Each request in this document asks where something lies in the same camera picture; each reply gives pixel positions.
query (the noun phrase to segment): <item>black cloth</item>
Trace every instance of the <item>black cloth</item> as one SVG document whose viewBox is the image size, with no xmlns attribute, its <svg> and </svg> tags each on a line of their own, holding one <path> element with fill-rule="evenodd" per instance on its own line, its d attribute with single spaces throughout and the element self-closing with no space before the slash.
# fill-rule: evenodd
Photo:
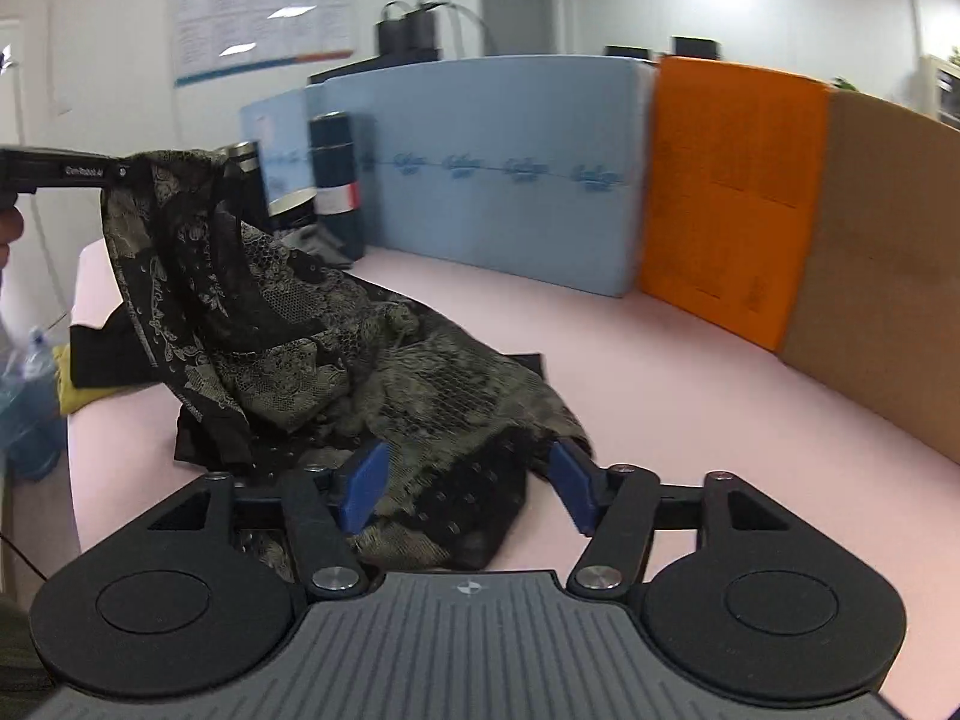
<svg viewBox="0 0 960 720">
<path fill-rule="evenodd" d="M 368 440 L 390 480 L 352 543 L 387 569 L 482 568 L 549 448 L 589 449 L 531 370 L 424 304 L 240 223 L 237 184 L 200 152 L 127 160 L 104 237 L 136 335 L 184 404 L 179 456 L 262 478 L 337 466 Z"/>
<path fill-rule="evenodd" d="M 123 305 L 100 329 L 70 325 L 70 380 L 76 388 L 138 386 L 157 381 L 157 372 Z"/>
</svg>

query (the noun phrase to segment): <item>water bottle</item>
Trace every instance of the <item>water bottle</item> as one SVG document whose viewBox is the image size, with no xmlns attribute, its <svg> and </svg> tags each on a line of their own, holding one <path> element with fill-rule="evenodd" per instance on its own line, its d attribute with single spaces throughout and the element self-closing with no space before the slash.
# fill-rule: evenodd
<svg viewBox="0 0 960 720">
<path fill-rule="evenodd" d="M 50 473 L 66 449 L 56 360 L 41 330 L 31 331 L 22 359 L 14 356 L 0 380 L 0 448 L 16 478 L 34 481 Z"/>
</svg>

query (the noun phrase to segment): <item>dark blue bottle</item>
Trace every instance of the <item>dark blue bottle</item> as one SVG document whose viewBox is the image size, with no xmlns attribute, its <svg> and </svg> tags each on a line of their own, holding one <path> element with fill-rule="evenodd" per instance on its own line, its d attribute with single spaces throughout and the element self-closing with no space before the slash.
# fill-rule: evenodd
<svg viewBox="0 0 960 720">
<path fill-rule="evenodd" d="M 317 187 L 317 215 L 343 242 L 344 254 L 359 260 L 364 255 L 363 220 L 347 114 L 328 113 L 310 119 L 310 158 Z"/>
<path fill-rule="evenodd" d="M 232 146 L 218 148 L 217 153 L 233 162 L 240 169 L 240 218 L 258 230 L 272 232 L 268 210 L 267 189 L 263 185 L 260 169 L 260 151 L 256 141 L 243 141 Z"/>
</svg>

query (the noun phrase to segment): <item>poster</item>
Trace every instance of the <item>poster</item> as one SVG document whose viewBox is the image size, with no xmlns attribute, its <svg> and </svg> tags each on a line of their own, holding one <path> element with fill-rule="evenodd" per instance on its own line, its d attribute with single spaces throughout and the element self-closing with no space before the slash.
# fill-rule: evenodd
<svg viewBox="0 0 960 720">
<path fill-rule="evenodd" d="M 354 50 L 353 0 L 171 0 L 171 14 L 176 86 Z"/>
</svg>

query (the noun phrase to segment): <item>black monitor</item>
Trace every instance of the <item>black monitor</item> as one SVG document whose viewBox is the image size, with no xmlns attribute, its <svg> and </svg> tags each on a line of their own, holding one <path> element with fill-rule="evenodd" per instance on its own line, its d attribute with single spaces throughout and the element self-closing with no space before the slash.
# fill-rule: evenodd
<svg viewBox="0 0 960 720">
<path fill-rule="evenodd" d="M 604 56 L 625 56 L 630 59 L 650 59 L 650 49 L 636 49 L 633 46 L 608 46 Z"/>
<path fill-rule="evenodd" d="M 689 56 L 692 59 L 719 59 L 720 44 L 707 38 L 674 37 L 673 52 L 677 56 Z"/>
</svg>

